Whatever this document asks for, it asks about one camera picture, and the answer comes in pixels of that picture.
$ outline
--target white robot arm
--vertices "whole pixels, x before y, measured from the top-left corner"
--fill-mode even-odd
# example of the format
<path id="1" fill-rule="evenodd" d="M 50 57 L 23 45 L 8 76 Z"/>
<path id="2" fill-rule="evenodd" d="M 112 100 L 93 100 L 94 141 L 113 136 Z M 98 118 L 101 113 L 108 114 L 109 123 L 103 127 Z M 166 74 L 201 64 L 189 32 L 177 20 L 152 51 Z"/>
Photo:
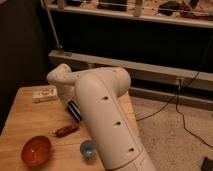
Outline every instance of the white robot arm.
<path id="1" fill-rule="evenodd" d="M 130 87 L 130 76 L 118 67 L 71 72 L 59 65 L 47 76 L 59 98 L 74 97 L 106 170 L 155 171 L 118 102 Z"/>

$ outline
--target black cable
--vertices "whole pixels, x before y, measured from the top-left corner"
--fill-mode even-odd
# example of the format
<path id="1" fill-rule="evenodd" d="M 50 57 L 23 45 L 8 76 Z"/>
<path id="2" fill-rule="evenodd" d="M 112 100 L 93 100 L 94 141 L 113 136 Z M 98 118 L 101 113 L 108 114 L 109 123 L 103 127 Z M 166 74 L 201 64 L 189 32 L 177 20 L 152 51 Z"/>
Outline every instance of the black cable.
<path id="1" fill-rule="evenodd" d="M 179 104 L 179 93 L 177 93 L 177 100 L 176 100 L 176 104 L 175 104 L 175 109 L 177 111 L 178 114 L 180 114 L 182 116 L 183 119 L 183 128 L 186 132 L 190 133 L 192 136 L 194 136 L 195 138 L 197 138 L 198 140 L 200 140 L 203 144 L 207 145 L 208 147 L 213 149 L 213 146 L 208 144 L 203 138 L 201 138 L 200 136 L 196 135 L 195 133 L 191 132 L 189 129 L 186 128 L 186 120 L 185 120 L 185 115 L 180 112 L 180 110 L 178 109 L 178 104 Z"/>
<path id="2" fill-rule="evenodd" d="M 144 120 L 144 119 L 147 119 L 147 118 L 150 118 L 158 113 L 160 113 L 161 111 L 163 111 L 166 106 L 168 106 L 168 104 L 176 97 L 176 94 L 174 96 L 172 96 L 159 110 L 157 110 L 156 112 L 152 113 L 151 115 L 148 115 L 148 116 L 145 116 L 143 118 L 140 118 L 140 119 L 136 119 L 136 121 L 141 121 L 141 120 Z"/>
<path id="3" fill-rule="evenodd" d="M 148 119 L 148 118 L 150 118 L 150 117 L 152 117 L 152 116 L 154 116 L 154 115 L 160 113 L 160 112 L 161 112 L 162 110 L 164 110 L 164 109 L 166 108 L 166 106 L 176 97 L 175 109 L 176 109 L 177 113 L 180 114 L 180 115 L 182 116 L 182 119 L 183 119 L 183 128 L 184 128 L 184 130 L 185 130 L 186 132 L 188 132 L 189 134 L 191 134 L 192 136 L 194 136 L 195 138 L 197 138 L 198 140 L 200 140 L 200 141 L 201 141 L 203 144 L 205 144 L 206 146 L 208 146 L 208 147 L 210 147 L 210 148 L 213 149 L 213 146 L 212 146 L 212 145 L 210 145 L 210 144 L 207 143 L 203 138 L 201 138 L 200 136 L 194 134 L 193 132 L 191 132 L 189 129 L 186 128 L 185 115 L 184 115 L 182 112 L 180 112 L 180 110 L 178 109 L 178 104 L 179 104 L 179 93 L 180 93 L 180 91 L 181 91 L 181 88 L 182 88 L 182 87 L 188 87 L 190 84 L 192 84 L 192 82 L 194 82 L 194 81 L 197 79 L 197 77 L 198 77 L 199 73 L 201 72 L 201 69 L 203 68 L 203 66 L 204 66 L 204 64 L 205 64 L 205 62 L 206 62 L 206 59 L 207 59 L 207 57 L 208 57 L 208 52 L 209 52 L 209 48 L 210 48 L 210 46 L 211 46 L 212 40 L 213 40 L 213 35 L 210 37 L 210 39 L 209 39 L 209 41 L 208 41 L 207 47 L 206 47 L 206 49 L 205 49 L 205 51 L 204 51 L 204 55 L 203 55 L 203 59 L 202 59 L 201 65 L 200 65 L 199 70 L 197 71 L 196 75 L 195 75 L 186 85 L 184 85 L 184 86 L 182 86 L 181 80 L 178 80 L 178 81 L 179 81 L 179 86 L 178 86 L 178 89 L 177 89 L 177 91 L 176 91 L 176 93 L 175 93 L 174 96 L 172 96 L 172 97 L 171 97 L 171 98 L 170 98 L 170 99 L 169 99 L 158 111 L 156 111 L 156 112 L 154 112 L 154 113 L 152 113 L 151 115 L 148 115 L 148 116 L 146 116 L 146 117 L 137 119 L 136 121 L 145 120 L 145 119 Z"/>
<path id="4" fill-rule="evenodd" d="M 212 40 L 213 40 L 213 35 L 211 35 L 211 37 L 209 38 L 209 41 L 208 41 L 208 44 L 206 46 L 206 49 L 203 53 L 203 59 L 201 61 L 201 65 L 199 67 L 199 69 L 197 70 L 197 73 L 195 74 L 195 76 L 186 84 L 184 85 L 183 87 L 188 87 L 190 84 L 192 84 L 198 77 L 198 75 L 200 74 L 204 64 L 206 63 L 206 60 L 207 60 L 207 57 L 208 57 L 208 53 L 209 53 L 209 48 L 212 44 Z"/>
<path id="5" fill-rule="evenodd" d="M 197 73 L 195 74 L 195 76 L 186 84 L 186 85 L 181 85 L 180 82 L 179 82 L 179 87 L 176 91 L 176 93 L 174 94 L 174 96 L 172 96 L 159 110 L 157 110 L 156 112 L 148 115 L 148 116 L 145 116 L 143 118 L 140 118 L 140 119 L 137 119 L 136 121 L 141 121 L 141 120 L 145 120 L 145 119 L 148 119 L 152 116 L 155 116 L 156 114 L 160 113 L 162 110 L 164 110 L 168 104 L 179 94 L 180 92 L 180 88 L 181 87 L 188 87 L 190 84 L 192 84 L 198 77 L 199 73 L 201 72 L 204 64 L 206 63 L 206 60 L 207 60 L 207 57 L 208 57 L 208 53 L 209 53 L 209 48 L 211 46 L 211 43 L 212 43 L 212 40 L 213 40 L 213 34 L 211 35 L 211 37 L 209 38 L 209 41 L 207 43 L 207 46 L 206 46 L 206 49 L 204 51 L 204 54 L 203 54 L 203 58 L 202 58 L 202 61 L 201 61 L 201 65 L 199 66 L 199 69 L 197 71 Z"/>

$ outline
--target red bowl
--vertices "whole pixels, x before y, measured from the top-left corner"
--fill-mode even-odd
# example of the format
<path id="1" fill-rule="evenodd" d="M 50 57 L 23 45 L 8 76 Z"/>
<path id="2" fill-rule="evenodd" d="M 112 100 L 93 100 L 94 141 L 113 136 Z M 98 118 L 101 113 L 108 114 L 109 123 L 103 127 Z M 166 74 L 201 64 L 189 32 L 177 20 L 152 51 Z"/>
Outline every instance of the red bowl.
<path id="1" fill-rule="evenodd" d="M 39 166 L 50 159 L 52 146 L 45 136 L 30 139 L 23 147 L 21 158 L 27 166 Z"/>

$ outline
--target speckled floor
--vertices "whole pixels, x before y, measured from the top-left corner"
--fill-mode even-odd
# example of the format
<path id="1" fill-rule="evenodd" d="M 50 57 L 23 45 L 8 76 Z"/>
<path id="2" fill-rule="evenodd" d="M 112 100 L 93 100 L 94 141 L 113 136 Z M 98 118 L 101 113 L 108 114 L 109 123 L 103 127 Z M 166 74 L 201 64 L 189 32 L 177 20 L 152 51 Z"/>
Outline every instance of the speckled floor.
<path id="1" fill-rule="evenodd" d="M 157 111 L 165 102 L 131 97 L 136 118 Z M 213 145 L 213 111 L 179 106 L 186 127 Z M 213 149 L 183 129 L 175 105 L 146 120 L 138 121 L 141 140 L 158 171 L 200 171 L 204 157 L 213 160 Z"/>

